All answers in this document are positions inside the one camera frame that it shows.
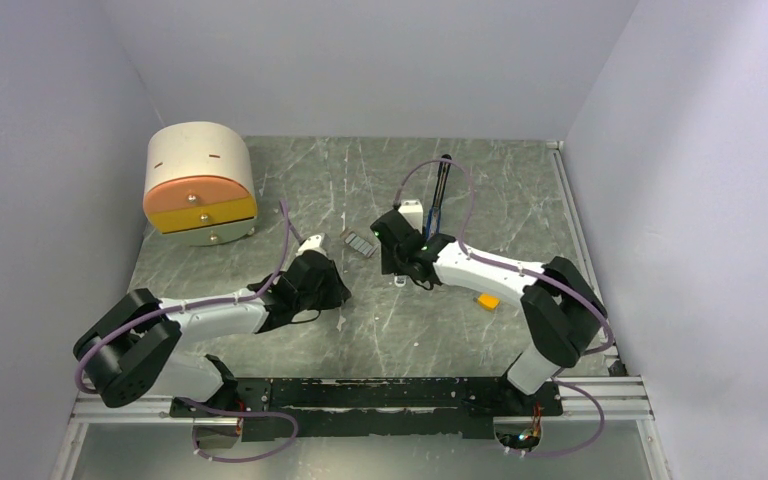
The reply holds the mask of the beige drawer cabinet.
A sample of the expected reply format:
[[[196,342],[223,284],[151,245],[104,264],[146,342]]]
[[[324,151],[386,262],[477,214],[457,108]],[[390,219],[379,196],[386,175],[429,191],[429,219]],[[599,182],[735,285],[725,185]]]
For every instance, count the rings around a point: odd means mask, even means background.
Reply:
[[[243,138],[207,121],[156,132],[147,146],[142,206],[158,234],[186,246],[252,235],[258,205]]]

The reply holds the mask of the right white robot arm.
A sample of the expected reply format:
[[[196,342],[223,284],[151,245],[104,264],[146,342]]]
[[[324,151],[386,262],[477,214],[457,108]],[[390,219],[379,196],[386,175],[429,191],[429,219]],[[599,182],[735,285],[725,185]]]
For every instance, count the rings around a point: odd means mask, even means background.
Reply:
[[[447,234],[425,238],[393,209],[370,229],[381,245],[384,274],[408,277],[425,289],[453,286],[487,293],[522,309],[531,343],[505,371],[502,406],[522,414],[554,374],[574,367],[606,322],[607,311],[577,267],[556,256],[516,262],[468,246]]]

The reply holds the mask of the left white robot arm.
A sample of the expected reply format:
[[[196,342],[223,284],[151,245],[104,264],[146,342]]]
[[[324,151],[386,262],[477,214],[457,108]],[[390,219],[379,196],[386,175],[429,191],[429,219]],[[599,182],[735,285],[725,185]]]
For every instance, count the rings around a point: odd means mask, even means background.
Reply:
[[[235,406],[238,382],[217,356],[191,353],[192,344],[264,334],[302,313],[339,309],[351,296],[336,263],[318,251],[306,251],[286,270],[226,295],[181,300],[136,289],[75,343],[74,381],[109,408],[166,395],[221,416]]]

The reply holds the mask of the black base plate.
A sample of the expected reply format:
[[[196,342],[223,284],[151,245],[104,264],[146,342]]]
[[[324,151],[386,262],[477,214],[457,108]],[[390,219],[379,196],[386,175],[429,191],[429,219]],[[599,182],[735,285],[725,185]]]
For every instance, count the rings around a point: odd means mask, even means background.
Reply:
[[[203,411],[173,399],[173,418],[211,418],[218,410],[256,412],[242,423],[245,442],[286,438],[294,417],[301,437],[459,434],[493,439],[506,417],[562,414],[559,388],[545,383],[526,395],[500,377],[372,379],[240,378]]]

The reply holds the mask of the aluminium side rail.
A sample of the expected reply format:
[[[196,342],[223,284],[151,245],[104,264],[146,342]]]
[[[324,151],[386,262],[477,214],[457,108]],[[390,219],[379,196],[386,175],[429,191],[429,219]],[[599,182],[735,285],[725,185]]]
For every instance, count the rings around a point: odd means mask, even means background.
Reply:
[[[545,142],[547,153],[554,166],[559,188],[563,195],[563,203],[567,210],[567,219],[572,230],[573,243],[579,258],[579,268],[582,275],[589,282],[593,291],[598,297],[601,297],[598,281],[596,278],[593,262],[588,250],[582,223],[579,218],[579,212],[575,203],[571,184],[569,182],[565,165],[562,157],[563,142],[560,140],[549,140]],[[611,377],[626,377],[628,371],[625,363],[622,361],[616,342],[613,342],[610,349],[601,352],[608,375]]]

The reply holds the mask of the aluminium front rail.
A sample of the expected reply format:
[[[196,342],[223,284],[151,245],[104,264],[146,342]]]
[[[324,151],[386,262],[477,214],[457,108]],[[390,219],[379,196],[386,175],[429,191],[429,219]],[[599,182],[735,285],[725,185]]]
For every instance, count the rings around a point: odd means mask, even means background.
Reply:
[[[556,394],[561,402],[560,420],[652,421],[654,411],[639,377],[563,377]],[[70,424],[232,425],[232,417],[175,418],[170,415],[172,398],[147,396],[121,408],[106,407],[97,396],[80,394],[70,414]]]

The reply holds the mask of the blue stapler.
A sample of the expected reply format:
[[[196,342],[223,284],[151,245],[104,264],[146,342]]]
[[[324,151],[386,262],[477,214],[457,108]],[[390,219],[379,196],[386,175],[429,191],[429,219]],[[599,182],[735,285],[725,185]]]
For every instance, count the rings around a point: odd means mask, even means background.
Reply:
[[[450,161],[452,156],[450,154],[443,154],[441,156],[441,162],[438,164],[437,178],[435,184],[434,195],[432,197],[431,207],[426,218],[424,227],[424,234],[427,239],[430,239],[434,235],[440,232],[441,224],[441,209],[444,201],[446,185],[448,181],[448,175],[450,171]]]

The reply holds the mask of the orange yellow block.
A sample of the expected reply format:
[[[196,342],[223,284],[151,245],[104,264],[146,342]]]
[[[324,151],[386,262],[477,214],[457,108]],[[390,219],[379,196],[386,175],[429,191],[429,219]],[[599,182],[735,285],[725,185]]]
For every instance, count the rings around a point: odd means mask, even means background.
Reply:
[[[475,301],[481,308],[487,311],[495,311],[501,303],[499,298],[489,294],[480,294],[476,297]]]

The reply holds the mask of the staple tray with staples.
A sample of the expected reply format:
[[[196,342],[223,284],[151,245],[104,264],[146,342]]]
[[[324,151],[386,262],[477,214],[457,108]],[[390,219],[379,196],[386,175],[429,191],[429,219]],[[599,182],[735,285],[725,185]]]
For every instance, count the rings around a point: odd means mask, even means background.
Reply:
[[[372,257],[377,250],[377,247],[370,240],[353,229],[345,229],[341,233],[340,238],[348,248],[365,258]]]

